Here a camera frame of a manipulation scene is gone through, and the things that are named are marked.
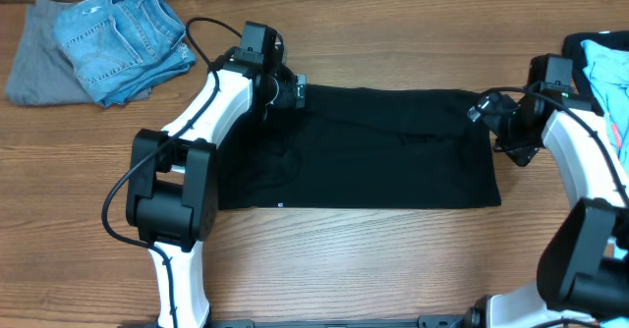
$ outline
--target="cable wire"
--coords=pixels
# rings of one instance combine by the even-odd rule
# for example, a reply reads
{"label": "cable wire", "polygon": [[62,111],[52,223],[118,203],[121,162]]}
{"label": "cable wire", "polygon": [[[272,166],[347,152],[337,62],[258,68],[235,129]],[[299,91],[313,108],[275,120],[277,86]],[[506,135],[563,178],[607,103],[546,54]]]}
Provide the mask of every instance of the cable wire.
{"label": "cable wire", "polygon": [[190,34],[190,24],[193,23],[193,22],[196,22],[196,21],[206,21],[206,22],[211,22],[211,23],[215,23],[215,24],[221,25],[221,26],[229,29],[230,31],[234,32],[239,37],[241,37],[240,33],[237,32],[235,29],[233,29],[233,28],[229,27],[228,25],[226,25],[226,24],[224,24],[222,22],[219,22],[218,20],[215,20],[215,19],[210,19],[210,18],[192,18],[192,19],[190,19],[186,23],[186,36],[188,37],[188,39],[190,40],[192,45],[195,47],[197,52],[199,52],[199,54],[201,55],[201,57],[203,58],[203,60],[207,64],[208,69],[211,70],[212,75],[214,76],[214,81],[215,81],[215,83],[214,83],[214,90],[212,91],[212,94],[207,99],[207,101],[205,101],[203,106],[199,109],[199,111],[190,120],[188,120],[186,125],[179,132],[175,133],[173,136],[168,138],[168,140],[164,141],[161,145],[159,145],[159,147],[157,147],[150,154],[145,156],[140,162],[138,162],[138,164],[136,164],[134,167],[132,167],[129,171],[127,171],[127,173],[125,173],[125,175],[123,177],[120,178],[120,180],[118,180],[116,185],[114,185],[114,187],[111,189],[111,191],[109,192],[109,194],[105,198],[105,201],[103,202],[103,205],[102,205],[102,212],[101,212],[102,225],[105,228],[105,231],[107,232],[107,234],[109,234],[114,239],[116,239],[116,240],[118,240],[120,242],[123,242],[125,244],[129,244],[129,245],[132,245],[132,246],[138,246],[138,247],[150,249],[150,250],[156,252],[157,254],[159,254],[159,256],[161,256],[161,258],[163,259],[163,265],[166,267],[166,273],[167,273],[167,276],[168,276],[168,299],[169,299],[169,304],[170,304],[170,315],[173,318],[173,328],[178,328],[178,320],[177,320],[177,307],[175,306],[175,288],[174,288],[174,280],[173,280],[174,278],[173,278],[172,267],[170,265],[170,258],[168,258],[168,256],[166,255],[166,252],[164,252],[161,248],[159,248],[159,247],[157,247],[155,245],[148,244],[148,243],[145,243],[145,242],[142,242],[142,241],[138,241],[138,240],[133,240],[133,239],[124,237],[124,236],[116,233],[111,228],[107,215],[108,215],[108,212],[109,212],[109,206],[111,205],[111,201],[113,200],[113,198],[116,195],[116,193],[120,190],[120,188],[122,186],[124,186],[125,183],[127,181],[129,181],[129,179],[133,176],[133,174],[136,173],[146,162],[148,162],[153,157],[155,157],[156,155],[158,155],[161,152],[163,152],[164,150],[166,150],[166,148],[172,146],[173,142],[175,140],[177,140],[185,132],[187,132],[195,124],[195,122],[199,119],[199,117],[207,110],[209,105],[212,103],[212,101],[216,97],[216,94],[220,90],[220,80],[218,79],[218,74],[216,74],[215,70],[211,69],[212,62],[209,60],[209,58],[207,58],[207,56],[199,48],[199,46],[197,45],[197,43],[195,42],[195,40],[193,39],[193,37]]}
{"label": "cable wire", "polygon": [[490,88],[484,92],[481,93],[480,97],[479,97],[479,102],[474,104],[474,108],[477,110],[477,112],[479,112],[482,116],[504,116],[504,115],[508,115],[511,114],[513,112],[516,112],[518,109],[520,109],[520,102],[517,103],[517,107],[508,109],[508,110],[502,110],[502,111],[486,111],[483,109],[483,107],[479,106],[480,101],[483,99],[483,97],[487,97],[493,93],[500,93],[500,92],[519,92],[519,93],[526,93],[526,91],[524,90],[524,88],[519,88],[519,87],[493,87]]}
{"label": "cable wire", "polygon": [[190,35],[190,25],[192,23],[194,23],[194,22],[199,22],[199,21],[204,21],[204,22],[209,22],[209,23],[214,23],[214,24],[217,24],[217,25],[221,25],[221,26],[229,29],[230,31],[232,31],[232,33],[236,34],[239,38],[242,38],[243,36],[237,30],[235,30],[233,27],[230,27],[229,25],[227,25],[227,24],[225,24],[223,22],[219,22],[218,20],[215,20],[215,19],[203,18],[203,17],[194,17],[194,18],[191,18],[191,19],[188,20],[188,22],[186,23],[186,35],[188,36],[188,39],[190,40],[190,44],[192,44],[193,47],[195,47],[195,50],[197,50],[199,55],[203,58],[203,60],[207,64],[207,68],[211,69],[212,62],[209,60],[209,58],[207,58],[205,53],[203,53],[203,51],[199,48],[199,45],[197,44],[195,39]]}

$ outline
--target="blue jeans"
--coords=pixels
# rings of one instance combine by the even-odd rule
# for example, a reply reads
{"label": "blue jeans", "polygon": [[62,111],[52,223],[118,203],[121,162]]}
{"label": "blue jeans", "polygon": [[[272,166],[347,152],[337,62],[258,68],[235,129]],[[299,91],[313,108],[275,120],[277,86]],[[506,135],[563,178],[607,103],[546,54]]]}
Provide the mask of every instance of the blue jeans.
{"label": "blue jeans", "polygon": [[105,107],[186,73],[195,55],[185,33],[163,0],[85,0],[60,13],[53,28],[81,85]]}

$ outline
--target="folded jeans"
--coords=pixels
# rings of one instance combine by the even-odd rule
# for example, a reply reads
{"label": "folded jeans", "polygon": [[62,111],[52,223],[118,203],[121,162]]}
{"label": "folded jeans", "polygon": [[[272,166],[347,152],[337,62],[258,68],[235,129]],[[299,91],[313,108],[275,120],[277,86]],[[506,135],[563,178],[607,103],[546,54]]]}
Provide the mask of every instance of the folded jeans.
{"label": "folded jeans", "polygon": [[81,85],[104,106],[195,63],[183,23],[163,0],[85,0],[58,15],[53,36]]}
{"label": "folded jeans", "polygon": [[[75,5],[35,0],[27,15],[5,91],[11,102],[22,106],[93,103],[74,74],[72,63],[52,38],[53,23],[60,12]],[[150,87],[130,97],[150,97]]]}

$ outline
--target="denim pocket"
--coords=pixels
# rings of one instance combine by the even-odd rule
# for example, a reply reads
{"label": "denim pocket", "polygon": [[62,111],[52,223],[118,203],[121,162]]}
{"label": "denim pocket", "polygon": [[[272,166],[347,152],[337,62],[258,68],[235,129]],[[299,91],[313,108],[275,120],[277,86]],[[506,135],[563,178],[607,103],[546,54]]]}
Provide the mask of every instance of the denim pocket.
{"label": "denim pocket", "polygon": [[184,24],[164,0],[141,0],[140,8],[155,31],[165,36],[171,44],[183,37],[186,29]]}
{"label": "denim pocket", "polygon": [[93,84],[141,64],[140,55],[116,29],[113,16],[63,44],[82,83]]}

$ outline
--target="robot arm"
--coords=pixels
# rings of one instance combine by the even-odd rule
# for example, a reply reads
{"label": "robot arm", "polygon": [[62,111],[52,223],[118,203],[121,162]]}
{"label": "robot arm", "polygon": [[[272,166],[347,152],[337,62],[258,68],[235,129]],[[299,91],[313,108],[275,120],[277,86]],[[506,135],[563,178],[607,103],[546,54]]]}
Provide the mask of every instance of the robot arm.
{"label": "robot arm", "polygon": [[471,308],[484,317],[486,327],[530,328],[564,318],[591,321],[629,315],[627,262],[603,256],[609,238],[627,247],[627,204],[590,133],[567,112],[535,96],[566,106],[594,130],[626,187],[629,181],[596,102],[571,93],[571,63],[555,56],[538,57],[529,78],[530,86],[537,87],[535,93],[518,103],[491,93],[469,113],[475,121],[483,117],[497,135],[496,144],[519,166],[526,166],[540,147],[547,148],[572,208],[542,255],[537,283],[488,299],[484,312]]}
{"label": "robot arm", "polygon": [[[241,45],[229,51],[229,60],[216,72],[220,88],[207,109],[174,146],[147,162],[129,180],[127,221],[138,228],[140,239],[170,258],[169,280],[162,256],[149,250],[155,265],[161,302],[157,325],[173,327],[169,285],[174,288],[178,327],[208,326],[211,306],[203,290],[202,242],[217,212],[216,148],[244,114],[263,122],[268,108],[305,105],[306,77],[294,76],[283,61],[283,42],[275,43],[274,29],[247,23]],[[132,167],[145,155],[181,131],[214,93],[210,72],[191,105],[162,132],[142,130],[134,139]],[[156,172],[183,173],[184,184],[159,181]]]}

